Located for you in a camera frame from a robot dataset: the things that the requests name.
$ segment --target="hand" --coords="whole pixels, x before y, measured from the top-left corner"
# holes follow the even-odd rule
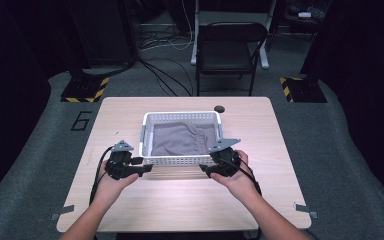
[[[241,150],[236,150],[236,152],[242,161],[248,164],[248,155]],[[251,170],[242,161],[240,168],[252,175]],[[211,173],[210,177],[227,187],[230,193],[241,202],[247,197],[254,196],[255,194],[259,195],[255,189],[254,183],[241,171],[237,171],[232,177],[224,177],[217,173]]]
[[[104,176],[99,181],[98,189],[92,202],[92,204],[99,205],[105,210],[108,210],[114,204],[125,187],[129,186],[139,178],[139,175],[135,173],[126,178],[115,180],[105,172],[107,162],[108,161],[104,161],[99,170],[99,177],[102,175]]]

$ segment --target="dark wall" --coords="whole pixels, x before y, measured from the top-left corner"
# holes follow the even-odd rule
[[[47,80],[9,8],[0,0],[0,181],[46,106]]]
[[[384,185],[384,1],[334,0],[326,20],[303,70],[335,91],[355,145]]]
[[[66,0],[1,1],[46,76],[68,70],[67,54],[79,66],[90,67]]]

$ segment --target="small black object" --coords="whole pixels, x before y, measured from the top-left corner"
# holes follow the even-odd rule
[[[221,151],[210,153],[211,158],[213,159],[216,165],[207,166],[199,164],[199,167],[203,172],[210,177],[211,173],[218,173],[225,177],[233,176],[239,169],[241,165],[241,159],[236,151],[233,151],[231,147],[223,149]]]
[[[327,99],[317,82],[306,80],[307,78],[300,80],[295,78],[284,79],[282,87],[283,89],[288,88],[289,94],[286,96],[288,102],[327,102]]]
[[[115,180],[120,178],[126,178],[134,173],[139,174],[139,177],[145,172],[150,172],[152,170],[153,164],[146,164],[143,166],[129,166],[142,164],[143,158],[136,157],[131,158],[132,153],[129,151],[113,151],[111,152],[110,159],[105,166],[105,171],[108,175]]]
[[[214,111],[216,111],[218,113],[224,113],[225,110],[226,109],[223,106],[221,106],[221,105],[217,105],[217,106],[214,107]]]

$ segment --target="black chair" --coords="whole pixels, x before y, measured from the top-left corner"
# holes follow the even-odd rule
[[[200,92],[248,91],[252,95],[255,71],[260,56],[260,48],[267,38],[267,29],[259,23],[212,23],[200,27],[197,43],[196,74],[197,95]],[[248,43],[257,43],[251,47]],[[201,90],[202,75],[242,75],[251,74],[248,89],[226,86],[219,82],[216,88]]]

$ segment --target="person's right hand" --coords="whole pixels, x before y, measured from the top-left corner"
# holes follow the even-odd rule
[[[236,152],[239,154],[242,161],[248,164],[248,155],[241,150],[236,150]],[[240,167],[252,175],[251,170],[242,161]],[[217,173],[211,173],[210,177],[227,187],[230,193],[241,202],[247,197],[254,196],[255,194],[259,195],[255,189],[254,183],[241,171],[237,171],[232,177],[224,177]]]

